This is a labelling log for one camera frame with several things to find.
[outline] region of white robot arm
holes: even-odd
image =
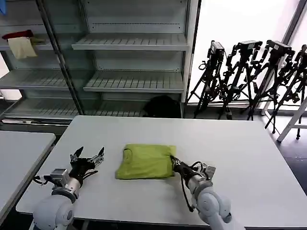
[[[72,170],[55,169],[50,175],[34,177],[44,185],[54,184],[51,196],[41,200],[34,208],[33,222],[40,230],[65,230],[74,217],[73,203],[79,198],[83,180],[98,171],[91,171],[104,160],[104,147],[92,158],[79,158],[83,147],[71,155]]]
[[[201,162],[188,166],[179,159],[172,157],[173,170],[180,174],[182,187],[183,181],[192,194],[192,206],[189,205],[184,192],[184,197],[191,212],[197,209],[201,220],[209,224],[212,230],[245,230],[231,215],[230,200],[218,195],[213,190],[211,179],[215,168]]]

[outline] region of camera tripod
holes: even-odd
[[[223,100],[223,107],[219,113],[218,119],[221,119],[223,113],[225,112],[226,118],[228,120],[232,120],[232,113],[228,105],[233,100],[236,100],[240,97],[243,85],[240,85],[238,87],[237,84],[239,82],[241,73],[244,71],[244,69],[246,71],[245,81],[247,82],[247,86],[248,86],[248,95],[246,95],[243,92],[242,93],[248,97],[249,103],[250,104],[252,103],[251,88],[250,88],[250,83],[251,83],[250,73],[253,67],[250,67],[247,62],[249,61],[249,57],[251,55],[253,55],[251,62],[253,62],[256,59],[261,45],[262,45],[261,41],[240,42],[233,47],[231,54],[227,57],[227,62],[226,62],[227,71],[223,74],[225,78],[220,83],[220,90],[221,90],[220,98]],[[232,67],[232,64],[231,64],[232,58],[236,55],[238,50],[241,55],[240,60],[235,64],[234,67]],[[233,82],[228,85],[229,78],[232,74],[235,73],[236,68],[237,68],[237,72],[236,72],[235,78]]]
[[[296,72],[293,80],[287,86],[287,90],[285,94],[283,95],[282,99],[279,101],[277,108],[274,109],[271,118],[269,119],[268,123],[266,124],[265,128],[269,126],[272,119],[276,118],[276,115],[278,113],[278,110],[283,105],[285,101],[293,100],[294,103],[297,103],[299,101],[298,94],[302,92],[302,98],[301,103],[304,100],[305,97],[305,86],[307,81],[307,53],[306,53],[306,45],[302,46],[302,49],[299,51],[295,58],[295,64],[293,69],[285,76],[285,83],[287,84],[289,80],[291,79],[292,75]],[[292,88],[296,83],[300,83],[298,88],[295,90],[295,92],[292,92]],[[299,124],[302,122],[302,116],[299,118]],[[296,139],[300,138],[300,129],[297,130],[297,136]]]
[[[221,79],[220,69],[223,63],[224,52],[224,48],[219,42],[211,41],[211,46],[207,55],[208,61],[207,63],[203,61],[203,63],[199,66],[200,70],[205,71],[188,98],[188,102],[192,95],[195,95],[199,99],[196,110],[194,111],[194,118],[196,118],[200,112],[204,111],[208,107],[209,102],[213,101],[219,93],[217,81]],[[201,96],[199,97],[195,91],[201,82],[203,82],[205,85],[201,92]]]
[[[264,79],[259,87],[259,89],[257,90],[257,94],[254,97],[252,104],[250,104],[245,110],[249,109],[248,112],[248,118],[247,120],[249,120],[254,112],[255,112],[255,108],[257,106],[257,104],[260,102],[261,98],[265,98],[267,96],[269,96],[273,101],[274,101],[274,107],[276,106],[277,103],[277,88],[278,88],[278,82],[279,82],[279,78],[277,76],[277,72],[278,72],[278,62],[279,60],[285,56],[286,54],[289,56],[293,56],[294,52],[292,51],[291,47],[280,43],[278,41],[272,41],[272,40],[268,40],[267,44],[265,46],[264,52],[263,52],[263,57],[265,58],[269,52],[269,49],[271,48],[270,51],[270,57],[267,63],[265,63],[263,65],[263,67],[261,69],[259,69],[257,71],[257,73],[255,73],[253,79],[257,78],[257,76],[264,71],[264,69],[267,69],[267,72],[264,76]],[[268,87],[269,83],[270,83],[270,76],[271,74],[274,73],[274,84],[273,87],[271,87],[269,90],[265,91],[265,89]]]

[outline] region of black bag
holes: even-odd
[[[154,97],[144,107],[147,117],[181,118],[180,105],[169,96]]]

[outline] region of black cable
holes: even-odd
[[[200,64],[200,66],[198,66],[199,70],[206,70],[207,69],[207,63],[205,61],[202,61],[202,63]]]
[[[33,181],[38,183],[38,184],[41,184],[41,185],[46,185],[48,183],[48,181],[45,181],[45,182],[41,182],[41,181],[38,181],[37,179],[33,178]]]
[[[194,164],[191,165],[191,168],[195,167],[195,165],[200,164],[201,165],[201,173],[205,174],[206,176],[206,181],[210,180],[209,175],[206,173],[206,171],[203,171],[203,164],[200,161],[195,162]]]
[[[180,178],[181,178],[181,187],[182,187],[182,192],[183,192],[184,199],[186,200],[186,203],[187,203],[187,206],[188,206],[188,208],[189,208],[189,211],[190,211],[190,212],[193,212],[194,209],[193,209],[192,206],[189,204],[189,201],[188,201],[188,198],[187,198],[187,194],[186,194],[186,191],[185,191],[185,189],[184,189],[183,178],[182,178],[182,176],[181,176]]]
[[[91,176],[91,175],[94,175],[95,173],[97,173],[98,171],[93,171],[93,172],[88,172],[84,175],[83,179],[85,180],[87,177]]]

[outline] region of shelf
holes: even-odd
[[[78,110],[72,99],[29,98],[4,114],[4,118],[73,119]]]
[[[51,42],[47,34],[38,34],[35,35],[36,38],[44,39],[45,41],[37,45],[33,45],[34,50],[53,50]],[[71,49],[71,36],[69,34],[64,34],[59,36],[59,44],[61,49]],[[11,50],[8,42],[0,38],[0,51]]]
[[[83,88],[92,92],[182,93],[180,72],[97,71]]]
[[[103,101],[95,116],[133,116],[143,117],[146,102]]]
[[[68,90],[68,87],[60,70],[14,69],[0,79],[0,89]]]
[[[189,48],[183,34],[88,34],[76,44],[78,50],[179,50]]]

